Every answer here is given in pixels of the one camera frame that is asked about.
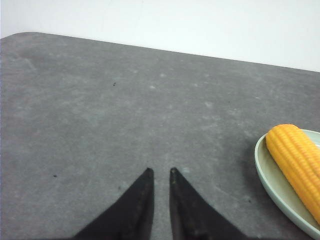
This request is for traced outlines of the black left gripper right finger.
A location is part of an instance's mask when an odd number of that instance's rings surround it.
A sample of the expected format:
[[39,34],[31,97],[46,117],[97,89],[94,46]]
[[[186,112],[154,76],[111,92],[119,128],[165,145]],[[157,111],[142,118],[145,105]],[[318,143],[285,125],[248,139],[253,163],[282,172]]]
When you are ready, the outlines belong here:
[[212,208],[176,167],[170,169],[169,208],[174,240],[246,240],[248,238]]

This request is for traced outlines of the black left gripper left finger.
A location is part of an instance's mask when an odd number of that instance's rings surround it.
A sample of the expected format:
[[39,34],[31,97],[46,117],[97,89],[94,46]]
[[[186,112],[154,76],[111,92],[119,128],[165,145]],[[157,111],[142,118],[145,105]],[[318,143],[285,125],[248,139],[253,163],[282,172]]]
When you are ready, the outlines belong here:
[[149,240],[154,217],[154,171],[147,168],[130,187],[74,240]]

